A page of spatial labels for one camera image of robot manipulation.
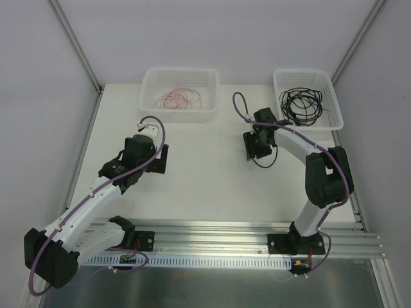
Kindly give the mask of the black cable gold plug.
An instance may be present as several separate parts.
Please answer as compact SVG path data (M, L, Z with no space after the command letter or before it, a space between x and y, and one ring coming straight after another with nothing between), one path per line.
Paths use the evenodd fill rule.
M295 126L313 126L328 111L322 105L323 93L315 89L295 87L282 91L279 99L281 114Z

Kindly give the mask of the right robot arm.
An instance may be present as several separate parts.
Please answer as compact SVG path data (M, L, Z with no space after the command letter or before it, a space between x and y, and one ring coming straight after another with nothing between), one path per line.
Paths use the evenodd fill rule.
M347 202L354 191L345 149L322 147L292 129L289 121L277 120L270 108L255 112L248 123L252 131L243 134L247 160L266 157L274 148L282 148L305 166L307 202L287 233L268 235L270 253L323 255L320 226L329 211Z

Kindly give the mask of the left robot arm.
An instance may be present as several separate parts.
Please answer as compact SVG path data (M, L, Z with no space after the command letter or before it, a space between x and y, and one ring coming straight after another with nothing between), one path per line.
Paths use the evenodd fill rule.
M34 278L39 276L49 287L64 287L78 268L104 250L131 249L135 242L134 225L121 216L110 218L89 235L84 232L100 212L124 195L144 173L163 174L169 146L156 133L144 131L125 139L124 148L104 163L82 199L71 205L54 222L42 230L31 228L24 236L24 263L29 269L28 289L36 291Z

